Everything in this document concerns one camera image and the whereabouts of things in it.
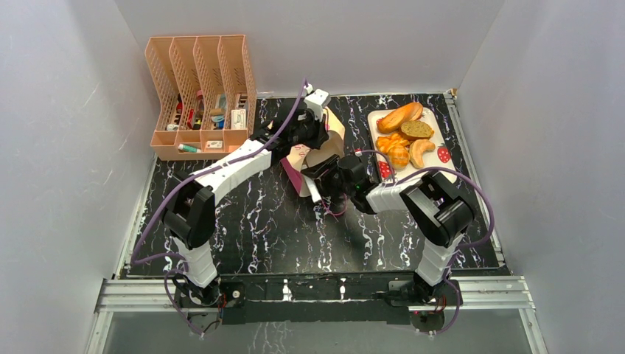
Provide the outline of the pink and tan paper bag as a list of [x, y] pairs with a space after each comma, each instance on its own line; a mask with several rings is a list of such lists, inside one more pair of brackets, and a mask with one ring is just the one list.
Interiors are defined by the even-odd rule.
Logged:
[[344, 156], [343, 148], [346, 129], [330, 108], [324, 110], [324, 116], [326, 117], [325, 123], [329, 139], [322, 144], [321, 148], [319, 150], [311, 150], [305, 145], [296, 145], [280, 161], [298, 196], [310, 198], [311, 201], [310, 192], [304, 182], [304, 175], [301, 174], [301, 171], [308, 167], [314, 167], [333, 155]]

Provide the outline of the metal tongs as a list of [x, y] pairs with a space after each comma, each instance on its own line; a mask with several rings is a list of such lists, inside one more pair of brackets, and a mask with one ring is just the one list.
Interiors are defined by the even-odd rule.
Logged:
[[305, 184], [306, 184], [306, 186], [307, 186], [307, 188], [308, 188], [308, 190], [310, 192], [310, 197], [312, 199], [312, 202], [313, 203], [321, 202], [322, 201], [322, 197], [321, 197], [321, 194], [320, 194], [318, 188], [315, 185], [315, 182], [311, 178], [309, 178], [307, 176], [304, 176], [304, 182], [305, 182]]

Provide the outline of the orange braided fake bread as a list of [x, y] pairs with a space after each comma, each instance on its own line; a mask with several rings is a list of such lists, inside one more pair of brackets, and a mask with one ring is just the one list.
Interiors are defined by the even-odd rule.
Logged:
[[389, 150], [394, 146], [407, 147], [410, 143], [410, 140], [405, 139], [399, 133], [393, 133], [388, 136], [378, 137], [375, 145], [381, 153], [387, 154]]

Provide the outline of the round orange fake bun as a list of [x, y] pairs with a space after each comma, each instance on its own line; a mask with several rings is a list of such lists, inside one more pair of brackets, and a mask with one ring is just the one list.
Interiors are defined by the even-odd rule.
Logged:
[[410, 163], [410, 154], [405, 146], [393, 145], [388, 149], [390, 165], [395, 170], [404, 170]]

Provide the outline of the long orange fake baguette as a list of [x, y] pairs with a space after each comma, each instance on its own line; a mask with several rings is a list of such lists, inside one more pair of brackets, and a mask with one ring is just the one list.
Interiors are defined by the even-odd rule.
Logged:
[[382, 134], [393, 133], [404, 122], [410, 121], [414, 117], [420, 118], [422, 111], [423, 105], [419, 102], [412, 102], [399, 107], [377, 121], [377, 130]]

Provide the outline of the tan fake croissant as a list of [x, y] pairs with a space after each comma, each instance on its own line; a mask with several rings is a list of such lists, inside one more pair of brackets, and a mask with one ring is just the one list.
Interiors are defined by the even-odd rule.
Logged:
[[408, 148], [410, 162], [416, 169], [425, 167], [423, 155], [427, 152], [434, 151], [436, 146], [430, 140], [418, 139], [411, 143]]

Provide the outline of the brown fake bread slice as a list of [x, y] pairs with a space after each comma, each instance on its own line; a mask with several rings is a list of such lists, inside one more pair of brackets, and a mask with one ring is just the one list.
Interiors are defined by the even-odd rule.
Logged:
[[399, 133], [408, 140], [429, 139], [434, 135], [434, 130], [426, 122], [415, 120], [402, 123]]

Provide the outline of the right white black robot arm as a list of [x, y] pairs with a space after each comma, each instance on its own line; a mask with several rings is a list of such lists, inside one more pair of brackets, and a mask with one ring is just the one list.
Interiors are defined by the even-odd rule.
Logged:
[[302, 170], [321, 196], [345, 195], [362, 213], [407, 211], [425, 236], [422, 256], [411, 281], [389, 284], [378, 298], [394, 306], [434, 305], [444, 296], [449, 266], [467, 227], [474, 221], [473, 208], [437, 169], [426, 169], [404, 182], [376, 183], [358, 156], [333, 155]]

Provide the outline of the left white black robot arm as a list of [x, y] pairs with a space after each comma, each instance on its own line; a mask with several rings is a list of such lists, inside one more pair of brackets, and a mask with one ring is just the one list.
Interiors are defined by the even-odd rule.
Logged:
[[234, 152], [190, 174], [191, 181], [164, 208], [161, 221], [185, 262], [172, 281], [196, 305], [211, 307], [221, 296], [209, 242], [216, 229], [216, 206], [245, 180], [284, 159], [292, 147], [320, 148], [329, 138], [326, 109], [316, 115], [299, 108], [285, 128], [280, 127], [283, 122], [266, 122]]

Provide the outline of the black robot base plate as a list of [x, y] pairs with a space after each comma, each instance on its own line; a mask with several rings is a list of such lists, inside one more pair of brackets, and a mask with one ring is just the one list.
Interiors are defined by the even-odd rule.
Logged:
[[188, 316], [214, 312], [223, 325], [257, 322], [385, 322], [441, 328], [464, 299], [456, 280], [428, 285], [415, 271], [225, 274], [200, 288], [171, 277]]

